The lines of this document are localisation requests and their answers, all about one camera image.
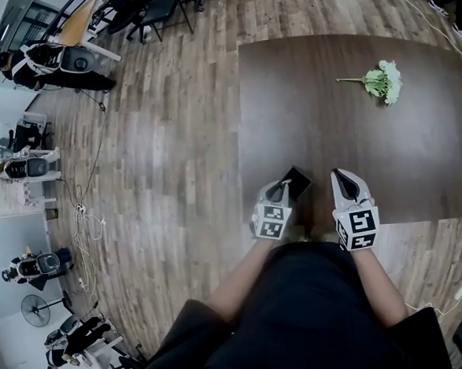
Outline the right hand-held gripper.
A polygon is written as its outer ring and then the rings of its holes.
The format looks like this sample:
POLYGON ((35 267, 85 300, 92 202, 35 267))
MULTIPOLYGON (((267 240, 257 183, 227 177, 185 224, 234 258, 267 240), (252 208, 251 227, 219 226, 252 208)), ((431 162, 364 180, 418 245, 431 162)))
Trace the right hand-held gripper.
POLYGON ((347 251, 373 247, 379 231, 379 214, 367 183, 352 172, 335 168, 331 172, 336 232, 347 251))

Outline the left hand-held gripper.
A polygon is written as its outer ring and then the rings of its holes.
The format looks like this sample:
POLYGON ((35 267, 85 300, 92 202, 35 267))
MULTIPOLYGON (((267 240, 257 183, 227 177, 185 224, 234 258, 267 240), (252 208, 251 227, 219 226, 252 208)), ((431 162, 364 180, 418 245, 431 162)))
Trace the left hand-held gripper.
POLYGON ((253 236, 280 240, 292 213, 290 206, 290 184, 275 182, 264 185, 258 193, 250 227, 253 236))

